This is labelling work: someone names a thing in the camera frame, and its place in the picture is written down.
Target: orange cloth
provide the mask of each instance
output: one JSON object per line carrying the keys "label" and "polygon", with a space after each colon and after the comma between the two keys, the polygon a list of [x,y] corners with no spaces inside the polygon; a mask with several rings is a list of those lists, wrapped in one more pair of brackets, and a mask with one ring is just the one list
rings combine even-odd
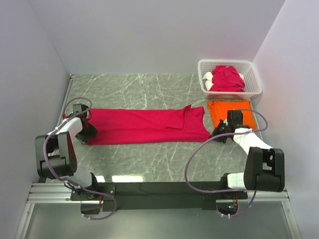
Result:
{"label": "orange cloth", "polygon": [[[209,101],[208,109],[211,119],[213,120],[214,128],[219,124],[219,120],[227,119],[227,111],[237,109],[251,109],[250,101]],[[251,111],[242,111],[243,124],[250,126],[252,129],[257,129],[253,113]]]}

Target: marble table surface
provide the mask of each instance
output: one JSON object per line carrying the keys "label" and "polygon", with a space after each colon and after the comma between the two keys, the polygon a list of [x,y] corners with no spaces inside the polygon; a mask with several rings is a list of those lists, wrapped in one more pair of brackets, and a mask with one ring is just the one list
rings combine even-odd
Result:
{"label": "marble table surface", "polygon": [[[205,109],[204,125],[213,124],[196,74],[73,75],[67,99],[87,97],[94,108],[180,109],[192,104]],[[83,100],[75,101],[87,104]],[[184,181],[185,164],[197,142],[164,142],[126,145],[73,145],[78,164],[112,181]],[[191,181],[218,181],[224,173],[244,169],[247,155],[236,143],[211,142],[193,158]]]}

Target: black mounting bar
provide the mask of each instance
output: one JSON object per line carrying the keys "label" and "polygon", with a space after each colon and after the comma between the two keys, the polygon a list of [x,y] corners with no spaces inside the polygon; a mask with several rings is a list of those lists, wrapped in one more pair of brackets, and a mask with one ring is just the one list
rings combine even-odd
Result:
{"label": "black mounting bar", "polygon": [[[216,182],[191,182],[203,190],[227,189],[227,174]],[[118,203],[117,210],[136,209],[182,209],[202,208],[203,210],[216,210],[216,200],[233,200],[237,194],[238,199],[247,199],[246,192],[228,193],[199,193],[191,189],[185,182],[151,182],[151,183],[99,183],[99,192],[115,197]],[[72,193],[71,201],[85,201],[82,193]],[[114,202],[103,198],[103,211],[112,211]],[[100,205],[82,204],[83,214],[94,214],[100,211]]]}

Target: plastic basket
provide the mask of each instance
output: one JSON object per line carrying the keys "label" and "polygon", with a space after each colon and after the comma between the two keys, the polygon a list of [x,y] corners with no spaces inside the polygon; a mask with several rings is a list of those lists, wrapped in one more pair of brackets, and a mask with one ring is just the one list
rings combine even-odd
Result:
{"label": "plastic basket", "polygon": [[[203,76],[207,72],[212,72],[216,66],[226,65],[233,66],[237,72],[244,75],[245,92],[219,92],[208,91],[205,86]],[[200,87],[204,93],[204,97],[208,99],[249,99],[254,95],[262,92],[260,77],[250,61],[242,60],[201,60],[198,62],[198,77]]]}

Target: purple cable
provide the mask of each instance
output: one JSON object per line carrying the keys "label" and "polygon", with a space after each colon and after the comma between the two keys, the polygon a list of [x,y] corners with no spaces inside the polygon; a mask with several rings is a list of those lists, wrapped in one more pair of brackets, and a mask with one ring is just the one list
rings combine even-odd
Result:
{"label": "purple cable", "polygon": [[50,163],[50,161],[49,161],[49,159],[48,159],[48,156],[47,156],[46,145],[47,145],[49,139],[50,139],[53,135],[55,135],[56,133],[58,133],[59,130],[60,130],[61,128],[63,128],[71,119],[73,119],[73,118],[75,118],[75,117],[77,117],[77,116],[79,116],[79,115],[81,115],[81,114],[83,114],[83,113],[88,112],[88,111],[91,109],[92,105],[93,105],[92,101],[89,100],[88,98],[85,98],[85,97],[76,97],[76,98],[73,98],[73,99],[71,99],[69,102],[66,103],[66,105],[65,105],[65,107],[64,107],[64,109],[63,109],[63,113],[65,112],[66,107],[67,107],[72,101],[74,101],[74,100],[87,100],[87,101],[90,103],[90,106],[89,106],[86,110],[84,110],[84,111],[82,111],[82,112],[79,112],[79,113],[76,113],[75,115],[73,115],[73,116],[71,116],[70,118],[66,119],[66,121],[64,121],[62,124],[60,124],[58,127],[56,127],[55,130],[54,130],[53,132],[51,132],[51,133],[48,135],[48,137],[45,138],[45,141],[44,141],[44,143],[43,143],[43,155],[44,155],[44,160],[45,160],[45,162],[46,162],[46,164],[47,164],[47,166],[48,166],[50,172],[52,173],[52,175],[53,175],[56,179],[58,179],[58,180],[60,180],[60,181],[62,181],[62,182],[68,182],[68,183],[70,183],[70,184],[73,184],[73,185],[76,186],[76,187],[80,187],[82,190],[84,190],[84,191],[86,191],[86,192],[88,192],[88,193],[93,193],[93,194],[98,194],[98,195],[101,195],[101,196],[105,196],[105,197],[108,197],[108,198],[110,198],[110,199],[112,199],[112,200],[114,201],[114,208],[113,208],[113,210],[112,210],[109,214],[107,214],[106,216],[104,216],[104,217],[101,217],[101,218],[91,218],[91,217],[89,217],[89,216],[87,216],[87,215],[84,215],[84,217],[86,217],[86,218],[88,218],[88,219],[90,219],[90,220],[103,220],[103,219],[105,219],[105,218],[109,218],[109,217],[115,212],[115,210],[116,210],[116,208],[117,208],[117,202],[116,202],[115,198],[112,197],[111,195],[106,194],[106,193],[100,193],[100,192],[96,192],[96,191],[92,191],[92,190],[86,189],[86,188],[82,187],[81,185],[79,185],[78,183],[76,183],[76,182],[74,182],[74,181],[72,181],[72,180],[70,180],[70,179],[69,179],[69,180],[65,180],[65,179],[63,179],[63,178],[60,178],[60,177],[56,174],[56,172],[54,171],[54,169],[52,168],[52,165],[51,165],[51,163]]}
{"label": "purple cable", "polygon": [[[203,148],[207,143],[209,143],[212,140],[215,140],[217,138],[223,137],[223,136],[242,135],[242,134],[248,134],[250,132],[261,132],[261,131],[264,131],[264,130],[266,130],[268,128],[268,122],[267,122],[266,118],[261,113],[255,111],[255,110],[251,110],[251,109],[238,109],[238,110],[239,111],[252,111],[252,112],[258,114],[261,118],[263,118],[263,120],[265,121],[265,125],[266,126],[264,128],[262,128],[262,129],[247,130],[246,132],[243,132],[243,133],[222,133],[222,134],[213,136],[212,138],[210,138],[207,141],[205,141],[202,145],[200,145],[195,150],[195,152],[189,157],[189,159],[188,159],[188,161],[186,163],[186,166],[185,166],[185,171],[184,171],[186,184],[190,188],[192,188],[193,190],[195,190],[197,192],[200,192],[200,193],[226,193],[226,192],[243,192],[243,191],[246,191],[245,189],[202,190],[202,189],[195,188],[194,186],[192,186],[191,183],[189,182],[188,178],[187,178],[187,170],[188,170],[188,167],[189,167],[189,164],[190,164],[191,160],[194,158],[194,156],[197,154],[197,152],[200,151],[200,149]],[[237,215],[243,213],[245,210],[247,210],[249,208],[249,206],[253,203],[253,201],[255,199],[255,196],[256,196],[256,191],[254,192],[254,195],[251,198],[250,202],[247,204],[247,206],[242,211],[240,211],[239,213],[231,215],[231,217],[237,216]]]}

